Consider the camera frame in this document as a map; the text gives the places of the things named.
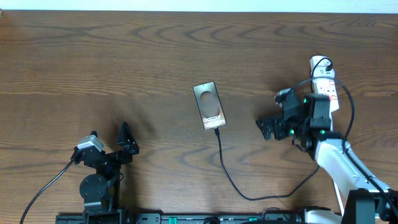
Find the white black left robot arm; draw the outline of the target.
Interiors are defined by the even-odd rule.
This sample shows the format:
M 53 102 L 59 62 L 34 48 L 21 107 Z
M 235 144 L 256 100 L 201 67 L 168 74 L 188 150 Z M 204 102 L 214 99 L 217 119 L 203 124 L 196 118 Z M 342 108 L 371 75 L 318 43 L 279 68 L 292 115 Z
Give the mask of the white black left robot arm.
M 119 206 L 119 191 L 123 175 L 121 166 L 131 163 L 139 153 L 127 122 L 122 122 L 117 145 L 121 150 L 106 153 L 96 131 L 84 137 L 75 147 L 75 164 L 83 163 L 95 169 L 80 184 L 84 200 L 84 223 L 130 223 L 128 210 Z

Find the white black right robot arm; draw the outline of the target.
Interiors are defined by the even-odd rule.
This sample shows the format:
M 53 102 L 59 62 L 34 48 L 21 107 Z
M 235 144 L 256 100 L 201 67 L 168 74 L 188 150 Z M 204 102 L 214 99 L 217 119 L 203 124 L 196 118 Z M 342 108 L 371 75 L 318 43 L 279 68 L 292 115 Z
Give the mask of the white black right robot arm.
M 346 199 L 342 215 L 308 207 L 288 223 L 374 223 L 378 218 L 397 223 L 397 191 L 373 175 L 346 137 L 332 130 L 329 97 L 309 94 L 301 100 L 295 93 L 284 93 L 275 100 L 282 113 L 256 120 L 264 138 L 298 140 L 298 148 L 328 173 Z

